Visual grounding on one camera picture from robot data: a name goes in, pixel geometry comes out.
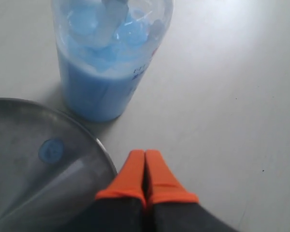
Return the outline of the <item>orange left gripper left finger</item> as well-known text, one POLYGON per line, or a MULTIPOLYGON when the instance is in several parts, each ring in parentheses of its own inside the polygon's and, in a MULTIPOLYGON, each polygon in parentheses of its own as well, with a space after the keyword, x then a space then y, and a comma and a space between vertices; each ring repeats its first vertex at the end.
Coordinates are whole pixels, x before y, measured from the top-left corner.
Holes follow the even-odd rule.
POLYGON ((133 150, 112 183, 95 196, 91 232, 141 232, 145 152, 133 150))

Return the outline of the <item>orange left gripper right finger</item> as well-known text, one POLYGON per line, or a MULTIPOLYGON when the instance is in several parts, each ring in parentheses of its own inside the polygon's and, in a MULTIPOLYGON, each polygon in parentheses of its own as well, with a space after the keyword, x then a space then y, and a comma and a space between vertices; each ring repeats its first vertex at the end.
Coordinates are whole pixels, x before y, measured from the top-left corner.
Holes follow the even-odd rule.
POLYGON ((158 150, 147 150, 145 161, 147 205, 157 232, 236 231, 200 205, 198 196, 181 185, 158 150))

